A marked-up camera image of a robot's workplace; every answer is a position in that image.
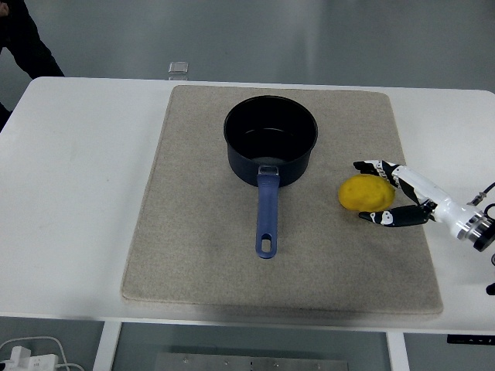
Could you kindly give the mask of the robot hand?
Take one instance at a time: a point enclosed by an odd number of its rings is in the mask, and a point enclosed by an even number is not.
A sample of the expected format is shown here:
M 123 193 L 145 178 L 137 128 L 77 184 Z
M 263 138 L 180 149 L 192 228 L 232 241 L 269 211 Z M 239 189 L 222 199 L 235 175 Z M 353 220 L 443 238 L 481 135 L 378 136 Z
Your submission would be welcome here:
M 487 216 L 476 206 L 461 205 L 435 183 L 408 166 L 366 160 L 354 162 L 362 174 L 375 175 L 400 189 L 414 203 L 378 212 L 360 212 L 361 219 L 386 227 L 415 226 L 429 220 L 443 223 L 459 240 L 475 241 L 490 226 Z

